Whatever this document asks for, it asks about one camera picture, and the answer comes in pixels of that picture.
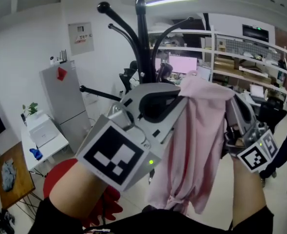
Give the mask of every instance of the white box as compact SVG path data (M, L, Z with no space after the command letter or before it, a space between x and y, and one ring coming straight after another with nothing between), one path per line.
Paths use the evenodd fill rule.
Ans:
M38 118L28 117L26 124L30 137L38 148L59 134L59 130L46 114L40 115Z

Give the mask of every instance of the pink screen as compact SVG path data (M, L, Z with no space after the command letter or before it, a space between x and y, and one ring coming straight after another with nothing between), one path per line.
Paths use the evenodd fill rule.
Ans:
M155 58L155 69L159 70L161 67L161 58Z
M197 69L197 58L169 56L169 64L173 67L173 72L186 74Z

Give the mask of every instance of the shelving unit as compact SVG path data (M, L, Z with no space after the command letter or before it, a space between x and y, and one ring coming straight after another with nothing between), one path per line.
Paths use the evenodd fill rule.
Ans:
M150 31L149 34L161 34L163 31ZM251 78L247 78L245 76L242 75L237 75L237 74L233 74L233 73L229 73L226 71L220 71L220 70L214 70L214 59L215 59L215 55L224 55L224 56L229 56L229 57L233 57L233 58L239 58L239 59L244 59L244 60L248 60L248 61L252 61L254 63L263 65L267 68L272 68L278 71L281 71L285 74L287 74L287 70L284 70L278 66L272 65L270 63L266 63L265 61L260 61L260 60L256 60L253 58L249 58L249 57L245 57L242 55L238 55L238 54L234 54L234 53L230 53L230 52L221 52L221 51L217 51L215 46L216 46L216 38L218 36L226 36L226 37L230 37L230 38L234 38L234 39L241 39L241 40L248 40L249 42L256 42L256 43L261 43L264 46L267 46L268 48L273 48L275 50L279 50L280 52L284 53L284 55L287 55L287 49L286 48L282 48L280 46L276 46L273 44L270 44L268 42L265 41L261 41L261 40L257 40L254 38L249 38L249 37L244 37L244 36L238 36L238 35L231 35L231 34L227 34L227 33L223 33L223 32L218 32L214 30L214 27L211 27L211 30L174 30L171 33L181 33L181 34L199 34L199 35L207 35L208 37L211 37L211 50L210 49L204 49L204 48L191 48L191 47L159 47L159 50L182 50L182 51L196 51L196 52L203 52L203 53L211 53L211 72L210 72L210 81L212 82L212 77L213 74L220 74L220 75L224 75L224 76L229 76L229 77L234 77L237 79L241 79L241 80L246 80L255 84L259 84L261 86L264 86L266 88L278 91L285 96L285 101L284 101L284 106L286 105L287 102L287 89L284 87L275 87L271 84L266 84L264 82L260 82L257 80L253 80Z

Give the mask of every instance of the potted plant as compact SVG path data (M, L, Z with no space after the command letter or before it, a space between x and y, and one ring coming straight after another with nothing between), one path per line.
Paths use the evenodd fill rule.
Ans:
M28 111L27 117L31 117L33 119L37 118L37 106L38 103L32 102L28 107L26 107L25 105L22 105L23 108L23 113L25 114L26 110Z

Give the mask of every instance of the pink towel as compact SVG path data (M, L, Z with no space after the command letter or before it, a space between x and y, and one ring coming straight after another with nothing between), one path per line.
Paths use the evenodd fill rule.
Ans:
M158 209L183 214L190 201L201 214L221 156L226 100L234 96L234 91L188 74L179 95L189 101L155 169L146 200Z

